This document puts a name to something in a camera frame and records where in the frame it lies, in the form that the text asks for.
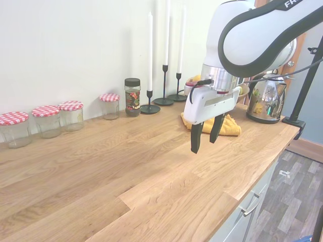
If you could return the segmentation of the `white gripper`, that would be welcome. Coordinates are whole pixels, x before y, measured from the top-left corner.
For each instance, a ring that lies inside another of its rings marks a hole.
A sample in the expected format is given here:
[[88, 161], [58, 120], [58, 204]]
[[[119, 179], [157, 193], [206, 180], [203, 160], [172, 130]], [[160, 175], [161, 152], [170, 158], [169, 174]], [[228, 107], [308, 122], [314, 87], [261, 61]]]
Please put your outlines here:
[[214, 123], [210, 132], [209, 141], [214, 143], [220, 133], [224, 122], [225, 113], [234, 109], [240, 88], [236, 87], [227, 94], [217, 94], [215, 89], [210, 87], [199, 87], [189, 93], [185, 108], [184, 119], [192, 124], [191, 126], [191, 151], [197, 154], [200, 147], [200, 137], [203, 129], [203, 122], [214, 117]]

